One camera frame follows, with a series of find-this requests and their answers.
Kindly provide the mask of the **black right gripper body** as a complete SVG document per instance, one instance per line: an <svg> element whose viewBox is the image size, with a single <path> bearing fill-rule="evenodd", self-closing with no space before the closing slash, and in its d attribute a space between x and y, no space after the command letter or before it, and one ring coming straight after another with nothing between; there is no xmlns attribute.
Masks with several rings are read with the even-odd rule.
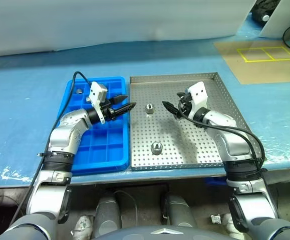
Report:
<svg viewBox="0 0 290 240"><path fill-rule="evenodd" d="M189 113L192 110L192 96L190 93L186 93L186 96L184 98L179 98L179 102L181 103L181 107L179 112L183 112L185 116L189 116Z"/></svg>

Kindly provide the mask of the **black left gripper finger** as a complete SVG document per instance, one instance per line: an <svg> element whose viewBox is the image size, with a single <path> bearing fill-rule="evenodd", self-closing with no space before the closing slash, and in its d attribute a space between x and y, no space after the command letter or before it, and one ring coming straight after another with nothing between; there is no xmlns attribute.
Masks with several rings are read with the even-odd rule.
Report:
<svg viewBox="0 0 290 240"><path fill-rule="evenodd" d="M109 99L109 102L112 104L112 105L117 105L121 102L123 102L128 96L125 95L125 94L120 94L120 95L116 95L116 96L113 96L112 98Z"/></svg>
<svg viewBox="0 0 290 240"><path fill-rule="evenodd" d="M116 117L119 117L123 114L130 112L136 106L135 102L129 102L122 105L120 108L115 109L114 113Z"/></svg>

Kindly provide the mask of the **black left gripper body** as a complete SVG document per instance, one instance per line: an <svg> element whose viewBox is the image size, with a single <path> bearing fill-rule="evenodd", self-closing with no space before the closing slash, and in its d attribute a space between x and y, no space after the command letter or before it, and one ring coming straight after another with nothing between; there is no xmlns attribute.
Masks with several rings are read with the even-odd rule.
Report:
<svg viewBox="0 0 290 240"><path fill-rule="evenodd" d="M112 98L106 99L103 103L100 103L100 109L104 116L105 121L114 121L121 114L118 109L113 109L114 100Z"/></svg>

